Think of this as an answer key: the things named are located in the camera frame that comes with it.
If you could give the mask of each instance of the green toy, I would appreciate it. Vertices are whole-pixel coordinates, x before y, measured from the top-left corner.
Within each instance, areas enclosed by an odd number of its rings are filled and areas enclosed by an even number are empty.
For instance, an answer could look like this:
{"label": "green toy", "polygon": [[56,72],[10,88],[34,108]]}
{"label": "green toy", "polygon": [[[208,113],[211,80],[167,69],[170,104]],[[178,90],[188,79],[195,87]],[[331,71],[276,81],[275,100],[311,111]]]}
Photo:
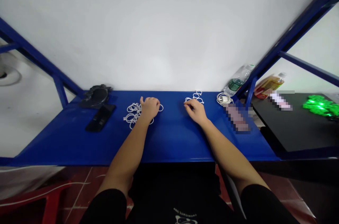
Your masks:
{"label": "green toy", "polygon": [[339,119],[339,104],[326,100],[324,96],[311,95],[303,108],[309,109],[312,113],[327,116],[330,120]]}

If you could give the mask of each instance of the plastic water bottle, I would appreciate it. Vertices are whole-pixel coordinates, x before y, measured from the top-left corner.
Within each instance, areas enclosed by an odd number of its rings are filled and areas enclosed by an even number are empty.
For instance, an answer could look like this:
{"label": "plastic water bottle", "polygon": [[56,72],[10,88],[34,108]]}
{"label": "plastic water bottle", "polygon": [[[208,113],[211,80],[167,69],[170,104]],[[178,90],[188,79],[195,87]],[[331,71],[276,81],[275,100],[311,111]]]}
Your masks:
{"label": "plastic water bottle", "polygon": [[240,87],[247,81],[251,71],[254,69],[253,64],[246,65],[240,71],[237,71],[228,84],[224,87],[224,92],[226,92],[231,97],[240,89]]}

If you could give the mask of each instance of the black table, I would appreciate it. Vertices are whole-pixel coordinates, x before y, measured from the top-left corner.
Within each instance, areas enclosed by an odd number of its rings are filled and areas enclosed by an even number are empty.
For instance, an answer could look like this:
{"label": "black table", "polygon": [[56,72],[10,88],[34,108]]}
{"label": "black table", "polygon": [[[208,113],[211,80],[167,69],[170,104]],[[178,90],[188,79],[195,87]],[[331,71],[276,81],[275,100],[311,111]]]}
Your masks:
{"label": "black table", "polygon": [[286,152],[339,146],[339,124],[302,107],[310,95],[314,94],[282,94],[293,105],[292,111],[280,111],[267,99],[253,97],[253,109],[268,128],[262,130],[263,135],[278,156]]}

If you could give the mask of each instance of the forearm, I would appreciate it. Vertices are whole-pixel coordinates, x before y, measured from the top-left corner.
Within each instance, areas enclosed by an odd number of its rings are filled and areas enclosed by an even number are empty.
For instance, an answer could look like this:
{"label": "forearm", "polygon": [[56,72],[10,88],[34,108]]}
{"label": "forearm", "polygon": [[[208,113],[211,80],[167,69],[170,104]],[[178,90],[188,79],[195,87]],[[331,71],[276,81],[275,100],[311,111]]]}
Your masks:
{"label": "forearm", "polygon": [[149,120],[142,117],[138,119],[112,160],[98,193],[108,188],[116,188],[127,195],[128,186],[141,161],[149,123]]}
{"label": "forearm", "polygon": [[201,124],[215,158],[222,169],[233,179],[238,192],[250,184],[267,184],[246,157],[213,125],[210,120]]}

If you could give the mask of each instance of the phone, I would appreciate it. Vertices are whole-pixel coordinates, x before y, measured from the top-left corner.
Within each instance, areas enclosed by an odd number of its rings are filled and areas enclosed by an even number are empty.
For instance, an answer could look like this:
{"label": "phone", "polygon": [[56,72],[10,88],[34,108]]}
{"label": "phone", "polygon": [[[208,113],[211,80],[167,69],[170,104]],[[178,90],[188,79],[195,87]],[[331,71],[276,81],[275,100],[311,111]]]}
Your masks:
{"label": "phone", "polygon": [[85,130],[99,132],[113,113],[114,109],[115,105],[103,105],[86,126]]}

